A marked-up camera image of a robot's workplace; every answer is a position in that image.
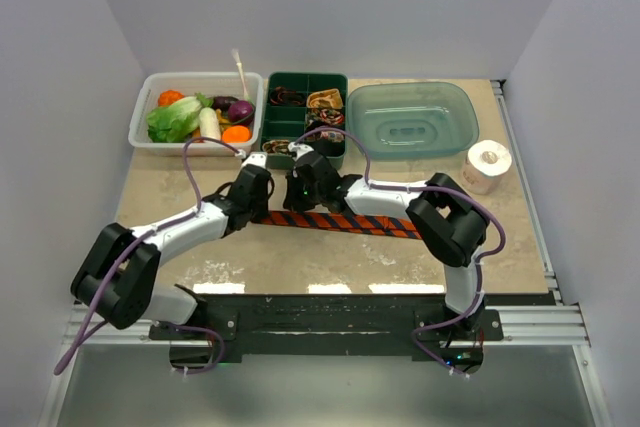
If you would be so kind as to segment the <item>orange navy striped tie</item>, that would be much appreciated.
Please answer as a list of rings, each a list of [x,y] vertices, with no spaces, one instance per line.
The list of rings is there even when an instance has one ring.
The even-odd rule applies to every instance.
[[[317,229],[370,236],[386,236],[420,240],[421,235],[409,220],[386,216],[344,216],[341,214],[290,211],[270,211],[265,218],[254,220],[256,224],[280,227]]]

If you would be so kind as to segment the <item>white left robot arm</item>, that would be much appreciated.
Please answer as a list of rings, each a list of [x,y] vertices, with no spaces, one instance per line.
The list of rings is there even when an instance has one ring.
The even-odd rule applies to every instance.
[[[226,193],[210,194],[156,224],[106,226],[73,279],[71,294],[117,329],[153,320],[171,323],[185,339],[200,337],[207,327],[204,302],[187,288],[157,285],[157,272],[198,245],[265,217],[272,187],[266,168],[246,162]]]

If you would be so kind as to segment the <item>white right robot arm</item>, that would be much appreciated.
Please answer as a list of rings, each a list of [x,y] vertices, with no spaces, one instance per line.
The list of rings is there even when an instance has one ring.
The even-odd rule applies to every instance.
[[[375,183],[358,174],[341,175],[313,148],[289,143],[294,165],[288,176],[285,206],[321,205],[349,220],[383,216],[412,223],[430,254],[445,272],[445,320],[448,333],[469,339],[481,327],[483,309],[481,246],[488,219],[447,175],[423,182]]]

